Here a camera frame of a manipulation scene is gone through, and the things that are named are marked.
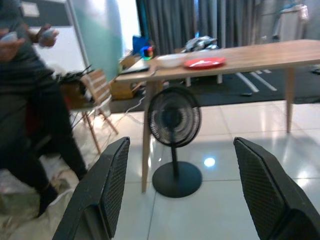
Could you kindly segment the silver crumpled bags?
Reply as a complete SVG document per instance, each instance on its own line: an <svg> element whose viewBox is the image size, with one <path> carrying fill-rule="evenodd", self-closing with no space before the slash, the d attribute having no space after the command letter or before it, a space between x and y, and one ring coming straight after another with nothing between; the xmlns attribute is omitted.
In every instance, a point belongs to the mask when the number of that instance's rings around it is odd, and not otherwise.
<svg viewBox="0 0 320 240"><path fill-rule="evenodd" d="M184 47L185 52L212 51L219 49L218 40L210 36L200 36L189 40Z"/></svg>

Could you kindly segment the white bowl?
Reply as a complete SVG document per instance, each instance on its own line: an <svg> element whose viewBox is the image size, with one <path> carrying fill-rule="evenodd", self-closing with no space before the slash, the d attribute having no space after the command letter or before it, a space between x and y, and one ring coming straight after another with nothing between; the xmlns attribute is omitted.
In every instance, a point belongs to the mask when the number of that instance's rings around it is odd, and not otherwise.
<svg viewBox="0 0 320 240"><path fill-rule="evenodd" d="M162 68L176 68L181 66L187 58L186 53L175 53L158 56L155 60Z"/></svg>

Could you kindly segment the black standing pedestal fan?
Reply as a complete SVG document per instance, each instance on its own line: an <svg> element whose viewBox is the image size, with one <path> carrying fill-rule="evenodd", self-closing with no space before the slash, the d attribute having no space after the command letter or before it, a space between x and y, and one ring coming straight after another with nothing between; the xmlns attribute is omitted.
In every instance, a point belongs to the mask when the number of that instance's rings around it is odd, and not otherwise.
<svg viewBox="0 0 320 240"><path fill-rule="evenodd" d="M179 161L177 149L190 144L202 123L200 105L190 90L172 86L157 93L147 110L147 124L153 137L171 150L171 162L161 165L152 176L157 193L184 198L195 193L203 177L198 167Z"/></svg>

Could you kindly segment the colourful glowing gadget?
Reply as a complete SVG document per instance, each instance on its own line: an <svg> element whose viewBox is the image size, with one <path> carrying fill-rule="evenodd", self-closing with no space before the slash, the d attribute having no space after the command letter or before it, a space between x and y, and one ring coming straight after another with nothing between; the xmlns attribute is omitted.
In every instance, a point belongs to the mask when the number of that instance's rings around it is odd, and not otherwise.
<svg viewBox="0 0 320 240"><path fill-rule="evenodd" d="M152 46L144 46L140 49L140 56L145 60L149 61L154 57L154 48Z"/></svg>

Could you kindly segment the white garment on hanger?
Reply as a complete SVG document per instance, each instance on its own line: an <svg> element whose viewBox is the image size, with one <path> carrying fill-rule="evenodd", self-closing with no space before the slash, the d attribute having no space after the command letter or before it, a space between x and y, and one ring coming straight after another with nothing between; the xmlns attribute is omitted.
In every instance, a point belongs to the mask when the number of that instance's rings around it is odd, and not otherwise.
<svg viewBox="0 0 320 240"><path fill-rule="evenodd" d="M308 7L295 4L280 11L272 33L272 39L277 42L300 40L304 37L309 21Z"/></svg>

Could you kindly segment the blue bag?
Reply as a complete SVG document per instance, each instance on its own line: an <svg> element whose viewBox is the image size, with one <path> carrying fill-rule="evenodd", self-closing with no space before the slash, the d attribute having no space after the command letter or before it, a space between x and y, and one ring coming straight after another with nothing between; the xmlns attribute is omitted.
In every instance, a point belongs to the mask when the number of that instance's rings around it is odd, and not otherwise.
<svg viewBox="0 0 320 240"><path fill-rule="evenodd" d="M138 35L133 35L132 36L132 54L140 54L141 49L144 47L149 47L150 41L143 37L143 36L138 36Z"/></svg>

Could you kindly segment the white whiteboard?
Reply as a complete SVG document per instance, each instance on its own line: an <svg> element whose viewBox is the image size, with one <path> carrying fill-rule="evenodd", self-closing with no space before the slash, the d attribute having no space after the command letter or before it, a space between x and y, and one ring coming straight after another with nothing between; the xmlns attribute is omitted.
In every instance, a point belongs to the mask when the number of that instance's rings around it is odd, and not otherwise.
<svg viewBox="0 0 320 240"><path fill-rule="evenodd" d="M82 42L70 0L18 0L25 23L33 32L46 24L59 32L54 47L35 45L40 58L50 67L65 72L85 69Z"/></svg>

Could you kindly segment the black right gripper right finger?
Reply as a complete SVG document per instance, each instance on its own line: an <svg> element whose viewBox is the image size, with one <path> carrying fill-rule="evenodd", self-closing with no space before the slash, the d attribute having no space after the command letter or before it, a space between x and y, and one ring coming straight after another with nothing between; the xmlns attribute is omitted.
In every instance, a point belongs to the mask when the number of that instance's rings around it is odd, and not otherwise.
<svg viewBox="0 0 320 240"><path fill-rule="evenodd" d="M320 213L278 159L235 137L242 191L260 240L320 240Z"/></svg>

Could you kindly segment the red plate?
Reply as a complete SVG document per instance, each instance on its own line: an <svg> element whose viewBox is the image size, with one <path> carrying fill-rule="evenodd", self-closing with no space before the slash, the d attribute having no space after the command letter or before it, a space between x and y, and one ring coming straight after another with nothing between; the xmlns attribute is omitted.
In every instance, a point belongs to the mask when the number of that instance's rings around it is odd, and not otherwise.
<svg viewBox="0 0 320 240"><path fill-rule="evenodd" d="M223 66L225 63L224 57L201 57L187 60L183 67L190 70L206 70Z"/></svg>

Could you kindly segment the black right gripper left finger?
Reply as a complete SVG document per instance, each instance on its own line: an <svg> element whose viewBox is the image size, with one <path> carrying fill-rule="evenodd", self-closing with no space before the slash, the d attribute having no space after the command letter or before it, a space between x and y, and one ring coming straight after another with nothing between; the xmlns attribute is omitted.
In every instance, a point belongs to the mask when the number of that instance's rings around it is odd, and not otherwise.
<svg viewBox="0 0 320 240"><path fill-rule="evenodd" d="M52 240L112 240L125 189L130 138L109 144L75 188Z"/></svg>

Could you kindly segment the cardboard box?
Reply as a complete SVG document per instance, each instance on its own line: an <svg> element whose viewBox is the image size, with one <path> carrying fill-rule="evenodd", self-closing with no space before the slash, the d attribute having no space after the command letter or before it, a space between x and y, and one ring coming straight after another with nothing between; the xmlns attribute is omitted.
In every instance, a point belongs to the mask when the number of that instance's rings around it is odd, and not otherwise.
<svg viewBox="0 0 320 240"><path fill-rule="evenodd" d="M127 100L132 99L143 85L140 83L120 82L112 80L110 83L110 90L113 100Z"/></svg>

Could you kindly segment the seated person in dark clothes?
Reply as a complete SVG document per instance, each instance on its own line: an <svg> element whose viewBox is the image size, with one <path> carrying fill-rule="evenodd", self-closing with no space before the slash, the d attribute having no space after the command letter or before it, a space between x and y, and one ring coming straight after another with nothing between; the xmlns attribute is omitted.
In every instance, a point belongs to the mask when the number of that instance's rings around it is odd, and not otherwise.
<svg viewBox="0 0 320 240"><path fill-rule="evenodd" d="M39 115L55 150L81 180L87 168L76 144L64 97L34 44L53 47L58 33L44 37L24 22L20 0L0 0L0 169L34 188L43 214L58 192L47 177L27 135L27 107Z"/></svg>

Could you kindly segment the grey curtain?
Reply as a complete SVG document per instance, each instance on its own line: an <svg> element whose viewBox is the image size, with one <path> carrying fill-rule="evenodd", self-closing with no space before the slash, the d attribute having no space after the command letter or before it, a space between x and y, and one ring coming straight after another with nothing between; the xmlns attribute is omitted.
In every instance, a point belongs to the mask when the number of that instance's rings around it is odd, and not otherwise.
<svg viewBox="0 0 320 240"><path fill-rule="evenodd" d="M262 43L285 0L135 0L142 36L157 55L208 36L221 48Z"/></svg>

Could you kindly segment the wooden slatted chair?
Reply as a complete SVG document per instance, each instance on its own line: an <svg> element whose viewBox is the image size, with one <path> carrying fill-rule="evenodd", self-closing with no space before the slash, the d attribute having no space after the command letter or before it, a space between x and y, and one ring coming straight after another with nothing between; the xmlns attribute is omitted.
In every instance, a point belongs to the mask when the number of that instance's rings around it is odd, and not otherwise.
<svg viewBox="0 0 320 240"><path fill-rule="evenodd" d="M116 135L119 134L116 127L109 120L109 115L105 113L103 107L109 105L112 99L111 85L107 82L107 78L102 70L94 70L86 73L80 78L80 82L85 87L85 94L82 98L70 97L68 100L69 109L73 112L80 112L86 125L88 125L93 137L96 149L99 154L102 153L97 136L90 120L90 114L101 114L104 121L108 123Z"/></svg>

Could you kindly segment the long wooden table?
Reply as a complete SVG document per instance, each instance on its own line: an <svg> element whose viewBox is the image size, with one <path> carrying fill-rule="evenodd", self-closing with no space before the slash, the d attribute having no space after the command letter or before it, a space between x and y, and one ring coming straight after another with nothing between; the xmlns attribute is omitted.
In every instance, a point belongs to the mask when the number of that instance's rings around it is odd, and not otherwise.
<svg viewBox="0 0 320 240"><path fill-rule="evenodd" d="M285 69L286 131L292 127L292 111L295 97L295 69L301 66L320 64L320 40L299 39L284 42L223 48L207 52L191 52L187 58L222 57L226 63L217 68L188 70L182 66L160 67L154 58L148 62L150 69L145 73L119 75L115 81L120 83L145 82L144 110L147 111L152 97L159 93L163 82L187 77L255 72L257 70Z"/></svg>

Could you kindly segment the dark floor rug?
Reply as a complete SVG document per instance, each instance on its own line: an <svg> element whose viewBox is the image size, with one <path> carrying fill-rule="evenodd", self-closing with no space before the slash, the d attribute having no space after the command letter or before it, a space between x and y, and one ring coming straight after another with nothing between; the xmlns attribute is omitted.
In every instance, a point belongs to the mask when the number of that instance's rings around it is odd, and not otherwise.
<svg viewBox="0 0 320 240"><path fill-rule="evenodd" d="M276 88L269 89L256 77L245 72L244 77L249 79L259 90L254 93L235 74L223 76L223 83L217 84L216 77L199 77L191 80L190 91L194 94L202 107L281 101L285 99L286 71L282 69L263 72L259 75L262 79ZM314 74L309 67L300 67L295 70L295 104L320 103L320 74Z"/></svg>

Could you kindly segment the black laptop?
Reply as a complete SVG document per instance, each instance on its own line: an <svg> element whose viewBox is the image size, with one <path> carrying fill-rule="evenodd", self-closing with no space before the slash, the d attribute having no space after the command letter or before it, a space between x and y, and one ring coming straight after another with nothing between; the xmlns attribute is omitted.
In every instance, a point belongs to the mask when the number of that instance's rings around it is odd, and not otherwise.
<svg viewBox="0 0 320 240"><path fill-rule="evenodd" d="M149 69L150 69L150 65L143 59L140 59L139 61L134 63L131 67L122 70L119 73L119 75L142 73L142 72L149 71Z"/></svg>

